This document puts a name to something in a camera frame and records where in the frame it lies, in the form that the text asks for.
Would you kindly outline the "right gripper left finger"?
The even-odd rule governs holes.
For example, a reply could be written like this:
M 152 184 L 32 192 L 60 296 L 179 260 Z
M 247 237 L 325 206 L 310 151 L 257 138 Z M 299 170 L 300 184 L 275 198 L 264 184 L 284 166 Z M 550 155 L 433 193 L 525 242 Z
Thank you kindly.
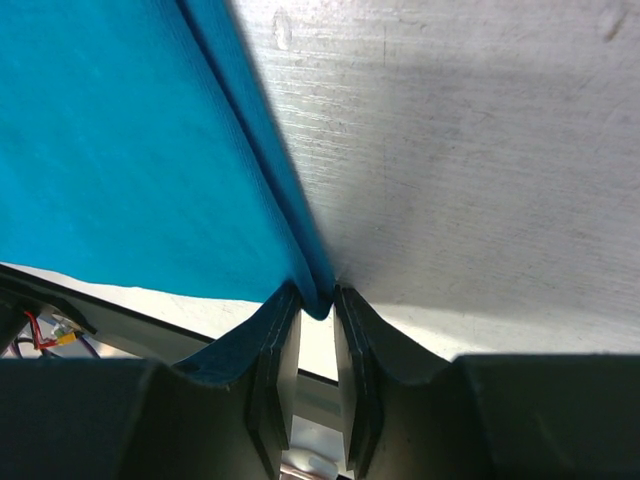
M 274 479 L 291 436 L 300 297 L 279 288 L 249 319 L 174 365 L 5 359 L 5 479 Z

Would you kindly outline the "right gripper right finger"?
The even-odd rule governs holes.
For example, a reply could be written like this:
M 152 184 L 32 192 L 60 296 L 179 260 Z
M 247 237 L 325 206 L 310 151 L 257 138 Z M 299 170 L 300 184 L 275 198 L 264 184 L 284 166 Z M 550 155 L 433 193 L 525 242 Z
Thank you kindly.
M 334 293 L 347 465 L 359 479 L 635 479 L 639 359 L 446 360 Z

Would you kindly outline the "teal blue t shirt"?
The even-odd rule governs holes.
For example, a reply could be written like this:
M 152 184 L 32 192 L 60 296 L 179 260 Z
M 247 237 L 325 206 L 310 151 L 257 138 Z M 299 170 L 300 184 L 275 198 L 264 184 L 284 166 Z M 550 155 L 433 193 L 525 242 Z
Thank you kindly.
M 262 302 L 334 275 L 225 1 L 1 5 L 1 258 Z

